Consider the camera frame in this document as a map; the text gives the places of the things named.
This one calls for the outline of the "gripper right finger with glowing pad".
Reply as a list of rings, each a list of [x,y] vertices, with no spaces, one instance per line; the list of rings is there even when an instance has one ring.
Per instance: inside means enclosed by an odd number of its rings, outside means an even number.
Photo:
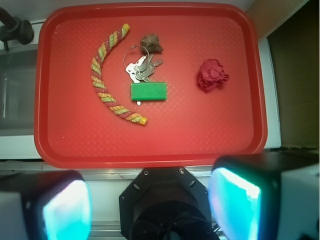
[[[317,240],[320,156],[307,151],[221,156],[212,166],[208,201],[229,240]]]

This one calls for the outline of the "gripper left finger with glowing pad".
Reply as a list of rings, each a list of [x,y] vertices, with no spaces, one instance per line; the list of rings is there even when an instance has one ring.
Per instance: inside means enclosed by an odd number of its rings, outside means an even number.
[[[91,190],[78,171],[0,177],[2,240],[86,240],[92,215]]]

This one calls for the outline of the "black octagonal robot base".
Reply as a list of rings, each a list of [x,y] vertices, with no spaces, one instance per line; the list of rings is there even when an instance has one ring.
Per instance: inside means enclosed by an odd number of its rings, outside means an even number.
[[[184,167],[144,168],[119,195],[127,240],[217,240],[207,188]]]

